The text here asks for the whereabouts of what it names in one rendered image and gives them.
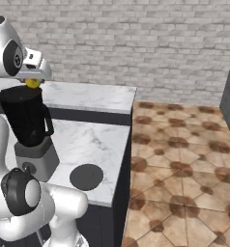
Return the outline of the dark counter cabinet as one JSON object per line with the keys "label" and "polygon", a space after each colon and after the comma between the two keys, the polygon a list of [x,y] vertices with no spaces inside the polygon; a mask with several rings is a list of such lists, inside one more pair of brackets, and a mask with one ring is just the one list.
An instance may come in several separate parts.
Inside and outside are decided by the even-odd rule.
{"label": "dark counter cabinet", "polygon": [[[87,196],[87,211],[76,226],[89,247],[121,247],[129,204],[131,107],[78,109],[69,103],[46,107],[60,160],[48,182]],[[95,164],[103,171],[102,182],[93,190],[79,190],[70,182],[72,170],[82,164]]]}

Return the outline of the black blender jar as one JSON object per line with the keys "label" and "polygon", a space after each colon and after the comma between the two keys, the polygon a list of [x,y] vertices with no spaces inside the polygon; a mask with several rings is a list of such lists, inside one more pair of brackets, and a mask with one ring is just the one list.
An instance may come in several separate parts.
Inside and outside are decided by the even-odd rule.
{"label": "black blender jar", "polygon": [[35,147],[45,136],[54,133],[42,92],[41,88],[27,86],[15,86],[0,92],[0,105],[17,141],[25,147]]}

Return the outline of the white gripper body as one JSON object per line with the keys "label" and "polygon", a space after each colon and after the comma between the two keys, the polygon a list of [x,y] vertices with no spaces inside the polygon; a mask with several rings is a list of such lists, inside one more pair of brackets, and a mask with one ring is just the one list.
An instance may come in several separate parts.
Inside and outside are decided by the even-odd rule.
{"label": "white gripper body", "polygon": [[42,60],[38,66],[23,65],[17,74],[18,79],[38,78],[41,80],[49,80],[52,75],[50,65],[46,60]]}

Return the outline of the grey blender base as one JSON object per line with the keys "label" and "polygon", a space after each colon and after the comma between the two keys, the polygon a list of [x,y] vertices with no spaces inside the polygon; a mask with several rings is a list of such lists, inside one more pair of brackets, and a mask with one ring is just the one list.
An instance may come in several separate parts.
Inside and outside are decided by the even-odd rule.
{"label": "grey blender base", "polygon": [[25,147],[16,143],[14,153],[17,167],[23,171],[29,168],[30,173],[42,182],[49,181],[60,163],[50,136],[46,136],[35,147]]}

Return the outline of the yellow lemon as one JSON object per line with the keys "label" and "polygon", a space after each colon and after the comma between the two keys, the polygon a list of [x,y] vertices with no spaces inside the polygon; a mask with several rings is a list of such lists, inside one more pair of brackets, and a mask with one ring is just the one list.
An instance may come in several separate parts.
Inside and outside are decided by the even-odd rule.
{"label": "yellow lemon", "polygon": [[41,85],[41,80],[37,78],[27,78],[25,80],[26,85],[31,89],[39,88]]}

